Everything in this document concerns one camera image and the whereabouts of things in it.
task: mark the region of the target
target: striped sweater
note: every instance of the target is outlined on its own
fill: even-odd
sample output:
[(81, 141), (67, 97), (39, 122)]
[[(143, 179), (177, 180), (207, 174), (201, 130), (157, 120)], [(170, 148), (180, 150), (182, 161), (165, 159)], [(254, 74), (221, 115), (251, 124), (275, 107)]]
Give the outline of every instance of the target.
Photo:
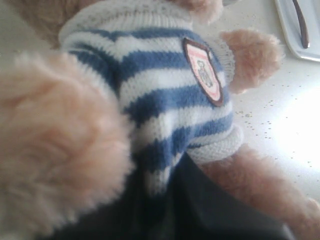
[[(151, 199), (166, 192), (184, 154), (196, 163), (222, 160), (242, 142), (228, 92), (232, 53), (219, 39), (209, 47), (192, 31), (191, 19), (165, 0), (107, 0), (78, 13), (60, 33), (62, 50), (103, 79), (105, 90), (115, 94), (134, 123), (133, 155)], [(197, 79), (186, 39), (210, 50), (223, 95), (219, 106)], [(205, 76), (201, 69), (198, 76)]]

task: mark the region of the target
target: embroidered patch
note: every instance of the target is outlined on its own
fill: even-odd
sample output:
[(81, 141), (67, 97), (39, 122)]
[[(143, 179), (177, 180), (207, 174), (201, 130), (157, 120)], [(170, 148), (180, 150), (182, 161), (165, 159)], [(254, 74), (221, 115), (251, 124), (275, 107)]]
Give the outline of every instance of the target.
[(183, 46), (195, 78), (212, 103), (220, 107), (224, 96), (221, 83), (210, 61), (212, 53), (206, 46), (187, 38), (183, 40)]

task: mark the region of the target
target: sweater collar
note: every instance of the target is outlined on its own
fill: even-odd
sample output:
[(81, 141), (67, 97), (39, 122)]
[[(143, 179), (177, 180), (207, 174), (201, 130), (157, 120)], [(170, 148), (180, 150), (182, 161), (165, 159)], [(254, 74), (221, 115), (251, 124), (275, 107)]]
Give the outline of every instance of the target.
[(112, 32), (152, 27), (191, 30), (192, 17), (168, 0), (103, 0), (70, 19), (61, 29), (59, 40), (62, 43), (69, 34), (87, 29)]

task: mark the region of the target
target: black trousers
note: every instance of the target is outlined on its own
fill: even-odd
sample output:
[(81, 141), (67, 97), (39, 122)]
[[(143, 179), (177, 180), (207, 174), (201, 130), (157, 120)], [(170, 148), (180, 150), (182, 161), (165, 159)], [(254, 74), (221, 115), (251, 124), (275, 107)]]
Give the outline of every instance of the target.
[(146, 212), (142, 186), (143, 175), (137, 170), (120, 200), (45, 240), (295, 239), (285, 224), (237, 201), (212, 183), (187, 154), (176, 167), (163, 199), (165, 208), (159, 214)]

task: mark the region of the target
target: table surface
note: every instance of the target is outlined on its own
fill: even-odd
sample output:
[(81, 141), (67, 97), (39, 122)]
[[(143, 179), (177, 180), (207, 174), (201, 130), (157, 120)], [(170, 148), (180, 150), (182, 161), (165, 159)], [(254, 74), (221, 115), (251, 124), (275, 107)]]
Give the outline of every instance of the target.
[[(233, 97), (245, 142), (274, 158), (306, 194), (320, 201), (320, 63), (298, 59), (289, 51), (274, 0), (242, 0), (226, 7), (211, 26), (197, 26), (204, 34), (238, 28), (274, 34), (286, 53), (281, 70), (271, 79)], [(48, 46), (0, 2), (0, 70), (25, 50), (45, 52)]]

